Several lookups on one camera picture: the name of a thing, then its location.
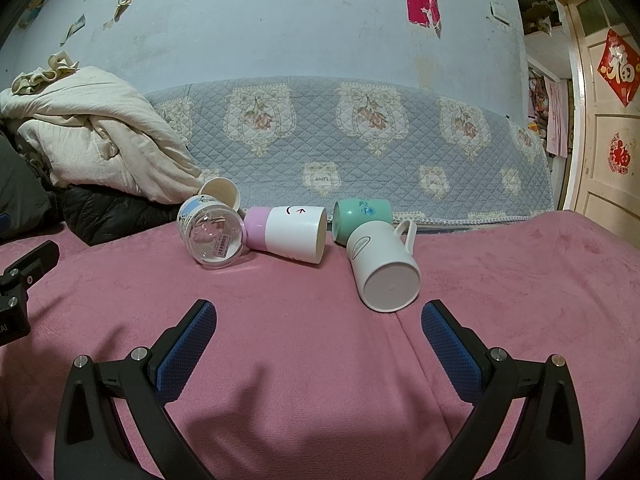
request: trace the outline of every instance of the door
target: door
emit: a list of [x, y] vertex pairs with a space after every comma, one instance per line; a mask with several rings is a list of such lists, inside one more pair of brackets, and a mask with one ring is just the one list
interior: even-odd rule
[[[640, 92], [625, 107], [598, 72], [610, 28], [636, 52], [638, 45], [608, 0], [570, 0], [568, 8], [581, 65], [575, 96], [580, 115], [575, 135], [581, 136], [574, 153], [577, 192], [569, 205], [640, 248]], [[631, 69], [639, 80], [640, 64]]]

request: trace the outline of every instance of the label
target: label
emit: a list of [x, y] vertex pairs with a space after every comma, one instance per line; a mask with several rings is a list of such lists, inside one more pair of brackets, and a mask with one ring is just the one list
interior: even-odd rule
[[213, 255], [217, 258], [226, 258], [226, 252], [229, 250], [229, 242], [231, 236], [227, 234], [221, 234], [216, 240], [216, 245], [213, 247]]
[[371, 241], [370, 236], [363, 236], [360, 240], [358, 240], [353, 245], [353, 250], [351, 251], [351, 259], [355, 260], [356, 256], [360, 254], [360, 251], [363, 250], [370, 241]]
[[[178, 223], [178, 232], [180, 233], [183, 242], [186, 243], [187, 241], [187, 231], [194, 217], [204, 208], [216, 204], [227, 207], [224, 203], [220, 202], [220, 200], [209, 195], [195, 195], [185, 200], [185, 202], [180, 206], [180, 211], [178, 211], [178, 218], [176, 220]], [[228, 250], [228, 242], [226, 244], [225, 254], [226, 250]]]

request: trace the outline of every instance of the blue quilted cover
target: blue quilted cover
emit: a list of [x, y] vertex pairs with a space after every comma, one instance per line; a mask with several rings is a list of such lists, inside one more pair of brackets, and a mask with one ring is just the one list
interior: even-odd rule
[[532, 131], [431, 91], [324, 77], [227, 80], [148, 96], [242, 208], [386, 198], [396, 220], [481, 224], [552, 210]]

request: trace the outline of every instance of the beige cup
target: beige cup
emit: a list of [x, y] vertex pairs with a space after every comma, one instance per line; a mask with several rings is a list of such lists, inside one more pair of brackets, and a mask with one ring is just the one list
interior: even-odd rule
[[198, 192], [200, 195], [209, 195], [228, 205], [234, 211], [240, 207], [240, 192], [238, 186], [228, 178], [217, 176], [204, 183]]

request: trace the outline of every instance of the bed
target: bed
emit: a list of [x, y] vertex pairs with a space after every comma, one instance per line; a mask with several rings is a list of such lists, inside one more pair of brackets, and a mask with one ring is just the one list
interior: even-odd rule
[[[420, 328], [434, 298], [488, 346], [566, 358], [588, 479], [603, 474], [640, 416], [640, 253], [571, 212], [419, 235], [422, 290], [395, 314], [363, 306], [344, 249], [329, 239], [317, 267], [249, 253], [209, 271], [172, 224], [92, 248], [62, 230], [4, 245], [0, 265], [46, 238], [60, 244], [61, 261], [31, 289], [33, 331], [2, 348], [0, 369], [12, 433], [47, 480], [73, 359], [151, 345], [197, 298], [216, 305], [218, 329], [168, 411], [217, 478], [421, 479], [470, 412]], [[517, 407], [482, 472], [497, 464]]]

